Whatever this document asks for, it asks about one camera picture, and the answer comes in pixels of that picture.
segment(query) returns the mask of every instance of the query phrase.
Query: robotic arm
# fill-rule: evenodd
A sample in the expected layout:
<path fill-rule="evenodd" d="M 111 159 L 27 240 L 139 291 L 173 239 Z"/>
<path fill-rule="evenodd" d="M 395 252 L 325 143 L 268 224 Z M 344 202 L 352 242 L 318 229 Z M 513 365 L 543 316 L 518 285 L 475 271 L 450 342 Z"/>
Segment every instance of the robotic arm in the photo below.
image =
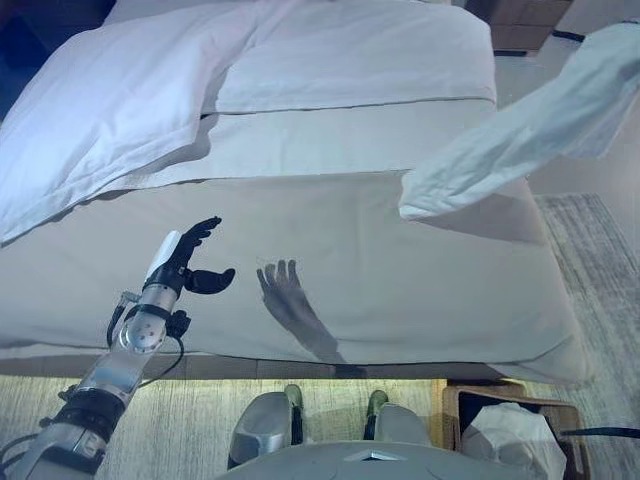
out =
<path fill-rule="evenodd" d="M 107 331 L 110 351 L 63 395 L 66 405 L 32 441 L 9 478 L 93 478 L 118 420 L 140 386 L 145 365 L 166 336 L 175 337 L 181 344 L 179 338 L 190 319 L 182 310 L 173 312 L 173 307 L 182 289 L 215 294 L 233 281 L 234 269 L 222 274 L 188 269 L 194 249 L 220 222 L 214 217 L 182 235 L 173 231 L 165 238 L 147 272 L 142 294 L 123 293 L 115 309 Z M 113 339 L 115 326 L 130 301 L 137 304 Z"/>

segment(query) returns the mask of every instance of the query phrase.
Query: white pillow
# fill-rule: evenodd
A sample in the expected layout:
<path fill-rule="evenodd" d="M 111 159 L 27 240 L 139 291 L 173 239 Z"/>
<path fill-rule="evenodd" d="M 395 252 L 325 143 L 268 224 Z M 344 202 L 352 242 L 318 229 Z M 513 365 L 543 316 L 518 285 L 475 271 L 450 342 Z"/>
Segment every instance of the white pillow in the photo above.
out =
<path fill-rule="evenodd" d="M 0 129 L 0 241 L 193 142 L 208 80 L 255 31 L 250 7 L 117 23 L 54 52 Z"/>

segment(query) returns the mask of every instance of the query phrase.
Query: cable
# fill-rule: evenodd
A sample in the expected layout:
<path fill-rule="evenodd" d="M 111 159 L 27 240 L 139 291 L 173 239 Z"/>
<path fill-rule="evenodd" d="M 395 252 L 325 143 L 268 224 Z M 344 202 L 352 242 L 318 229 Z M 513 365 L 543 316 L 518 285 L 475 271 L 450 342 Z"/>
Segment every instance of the cable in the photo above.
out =
<path fill-rule="evenodd" d="M 24 457 L 24 452 L 17 453 L 5 462 L 4 457 L 7 456 L 7 453 L 9 452 L 9 450 L 11 450 L 13 447 L 20 445 L 21 443 L 28 442 L 29 440 L 33 440 L 37 436 L 38 435 L 36 433 L 32 433 L 31 435 L 25 435 L 23 437 L 16 438 L 15 440 L 12 440 L 9 443 L 7 443 L 4 447 L 2 447 L 2 449 L 0 449 L 0 480 L 5 480 L 7 478 L 5 474 L 5 471 L 7 470 L 7 468 L 9 468 L 11 465 L 16 463 L 22 457 Z"/>
<path fill-rule="evenodd" d="M 4 480 L 5 478 L 7 478 L 6 474 L 4 473 L 7 470 L 7 468 L 9 468 L 14 463 L 18 462 L 22 457 L 24 457 L 25 453 L 26 452 L 16 453 L 13 457 L 11 457 L 9 460 L 7 460 L 2 465 L 0 465 L 0 479 L 1 480 Z"/>
<path fill-rule="evenodd" d="M 162 377 L 164 377 L 166 374 L 168 374 L 171 370 L 176 368 L 178 366 L 178 364 L 180 363 L 180 361 L 184 358 L 184 343 L 182 343 L 182 339 L 177 338 L 177 337 L 170 337 L 170 338 L 173 338 L 176 342 L 178 342 L 178 346 L 180 347 L 180 354 L 178 355 L 178 359 L 175 362 L 173 362 L 164 372 L 162 372 L 157 377 L 152 378 L 151 380 L 147 380 L 146 382 L 142 382 L 138 386 L 138 388 L 146 387 L 147 385 L 151 385 L 156 380 L 160 380 Z"/>
<path fill-rule="evenodd" d="M 13 447 L 20 445 L 21 443 L 28 442 L 29 440 L 33 440 L 37 436 L 38 436 L 37 433 L 32 433 L 31 435 L 25 435 L 23 437 L 18 437 L 15 440 L 11 440 L 4 447 L 2 447 L 2 449 L 0 449 L 0 463 L 4 462 L 4 457 L 7 456 L 7 453 Z"/>
<path fill-rule="evenodd" d="M 599 427 L 584 428 L 582 430 L 569 430 L 562 432 L 562 435 L 605 435 L 609 437 L 640 438 L 640 430 L 637 428 Z"/>
<path fill-rule="evenodd" d="M 113 315 L 111 315 L 111 321 L 107 327 L 107 345 L 109 348 L 111 348 L 111 344 L 113 343 L 113 331 L 118 324 L 118 320 L 120 320 L 120 317 L 122 316 L 122 312 L 124 312 L 124 306 L 118 304 L 118 306 L 113 310 Z"/>

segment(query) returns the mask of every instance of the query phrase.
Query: tissue box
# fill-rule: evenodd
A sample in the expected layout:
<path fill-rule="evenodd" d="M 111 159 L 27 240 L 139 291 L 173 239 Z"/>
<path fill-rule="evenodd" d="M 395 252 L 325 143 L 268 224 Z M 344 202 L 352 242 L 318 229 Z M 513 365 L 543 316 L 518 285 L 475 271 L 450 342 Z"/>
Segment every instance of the tissue box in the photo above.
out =
<path fill-rule="evenodd" d="M 562 437 L 564 430 L 583 428 L 580 412 L 573 405 L 555 400 L 529 398 L 522 385 L 505 383 L 498 387 L 448 386 L 442 392 L 442 447 L 460 450 L 462 432 L 482 407 L 515 402 L 533 413 L 544 415 L 556 441 L 567 457 L 565 479 L 590 479 L 589 456 L 580 437 Z"/>

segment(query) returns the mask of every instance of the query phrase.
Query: carpet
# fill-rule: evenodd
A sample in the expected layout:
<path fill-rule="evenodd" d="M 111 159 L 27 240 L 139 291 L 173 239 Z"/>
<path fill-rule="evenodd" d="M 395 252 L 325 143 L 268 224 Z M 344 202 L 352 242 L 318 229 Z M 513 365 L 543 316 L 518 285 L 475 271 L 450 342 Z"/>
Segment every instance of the carpet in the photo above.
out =
<path fill-rule="evenodd" d="M 72 379 L 0 376 L 0 445 L 37 431 Z M 429 380 L 294 380 L 313 441 L 362 438 L 373 390 L 428 423 Z M 226 471 L 231 432 L 251 400 L 286 380 L 167 380 L 141 389 L 120 421 L 97 479 L 211 479 Z"/>
<path fill-rule="evenodd" d="M 528 394 L 572 403 L 586 427 L 640 428 L 638 260 L 598 195 L 544 195 L 536 201 L 582 326 L 593 377 L 573 387 L 527 383 Z M 640 472 L 639 440 L 585 441 L 593 478 Z"/>

